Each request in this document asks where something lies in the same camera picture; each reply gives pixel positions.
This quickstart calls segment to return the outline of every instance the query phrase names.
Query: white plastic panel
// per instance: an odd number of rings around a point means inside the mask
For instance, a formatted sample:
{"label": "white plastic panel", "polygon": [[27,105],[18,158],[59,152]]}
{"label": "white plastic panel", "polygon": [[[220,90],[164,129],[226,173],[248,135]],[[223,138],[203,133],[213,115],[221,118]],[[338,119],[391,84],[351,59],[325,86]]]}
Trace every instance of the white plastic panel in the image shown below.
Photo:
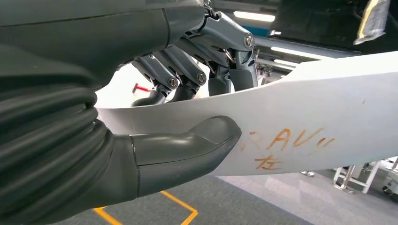
{"label": "white plastic panel", "polygon": [[298,172],[398,155],[398,52],[300,64],[233,94],[136,108],[99,108],[116,134],[179,133],[216,115],[242,137],[215,175]]}

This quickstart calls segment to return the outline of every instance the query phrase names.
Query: metal rod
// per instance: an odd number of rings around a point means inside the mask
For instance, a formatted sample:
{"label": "metal rod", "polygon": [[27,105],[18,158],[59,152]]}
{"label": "metal rod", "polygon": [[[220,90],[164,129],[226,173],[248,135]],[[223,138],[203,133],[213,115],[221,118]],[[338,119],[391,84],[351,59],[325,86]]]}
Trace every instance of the metal rod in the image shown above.
{"label": "metal rod", "polygon": [[354,172],[354,169],[355,169],[355,165],[351,165],[348,168],[347,174],[345,175],[343,183],[341,185],[342,189],[346,189],[347,188],[348,182],[350,181],[350,178],[352,176],[352,173]]}
{"label": "metal rod", "polygon": [[397,159],[395,160],[395,163],[392,165],[391,169],[392,169],[392,170],[398,169],[398,168],[397,168],[397,165],[398,165],[398,157],[397,157]]}

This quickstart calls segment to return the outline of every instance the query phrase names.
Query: metal bolt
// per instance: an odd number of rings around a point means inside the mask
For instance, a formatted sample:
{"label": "metal bolt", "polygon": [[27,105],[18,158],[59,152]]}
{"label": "metal bolt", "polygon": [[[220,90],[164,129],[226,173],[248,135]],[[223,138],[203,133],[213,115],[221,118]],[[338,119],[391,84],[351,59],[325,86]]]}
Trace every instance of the metal bolt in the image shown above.
{"label": "metal bolt", "polygon": [[171,88],[176,88],[178,86],[178,80],[175,77],[171,77],[168,79],[168,84],[170,85]]}
{"label": "metal bolt", "polygon": [[206,83],[206,75],[204,73],[198,73],[196,78],[199,82],[199,85],[203,85],[204,83]]}
{"label": "metal bolt", "polygon": [[252,48],[254,45],[254,38],[252,34],[246,34],[245,36],[245,47],[246,48]]}

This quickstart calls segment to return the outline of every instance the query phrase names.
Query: floor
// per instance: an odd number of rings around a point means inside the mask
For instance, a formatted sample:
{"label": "floor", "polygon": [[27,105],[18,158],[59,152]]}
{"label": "floor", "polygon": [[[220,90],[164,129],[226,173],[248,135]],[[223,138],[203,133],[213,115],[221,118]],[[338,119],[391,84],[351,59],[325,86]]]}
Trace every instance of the floor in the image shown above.
{"label": "floor", "polygon": [[300,173],[205,176],[163,193],[88,210],[57,225],[397,224],[398,204],[378,185],[368,194],[350,195],[333,187],[332,176],[331,170],[316,171],[313,178]]}

